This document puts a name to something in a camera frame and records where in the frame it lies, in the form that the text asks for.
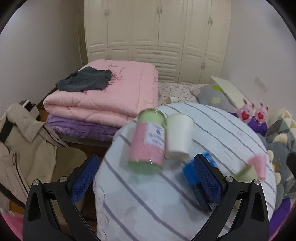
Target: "red heart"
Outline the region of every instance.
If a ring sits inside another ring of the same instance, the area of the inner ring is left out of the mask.
[[[246,113],[245,111],[242,112],[242,119],[243,120],[247,120],[250,117],[250,115],[248,113]]]
[[[258,112],[258,118],[259,120],[262,120],[264,118],[264,115],[261,112]]]

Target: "white paper cup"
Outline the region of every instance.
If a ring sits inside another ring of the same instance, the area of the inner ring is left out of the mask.
[[[173,114],[167,119],[165,157],[170,160],[190,158],[194,121],[184,114]]]
[[[166,99],[166,102],[167,104],[170,104],[170,103],[176,103],[178,100],[176,97],[170,97],[168,96],[167,99]]]

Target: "white label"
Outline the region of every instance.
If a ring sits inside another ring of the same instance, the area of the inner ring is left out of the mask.
[[[145,143],[160,147],[162,150],[165,149],[165,129],[152,122],[147,123]]]

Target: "green jar bottom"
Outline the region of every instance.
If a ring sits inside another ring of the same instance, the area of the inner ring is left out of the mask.
[[[160,165],[150,163],[147,161],[128,161],[128,167],[138,173],[138,174],[144,174],[144,175],[150,175],[155,174],[162,171],[162,167]]]

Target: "pink pig plush toy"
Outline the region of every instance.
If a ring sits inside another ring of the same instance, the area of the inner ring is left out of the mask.
[[[262,103],[260,103],[260,105],[261,105],[261,108],[256,110],[255,118],[254,118],[255,121],[258,121],[259,126],[261,126],[266,121],[267,113],[268,113],[268,106],[263,107]]]
[[[254,103],[250,105],[245,99],[243,99],[243,101],[245,105],[237,110],[237,117],[244,123],[248,124],[253,117]]]

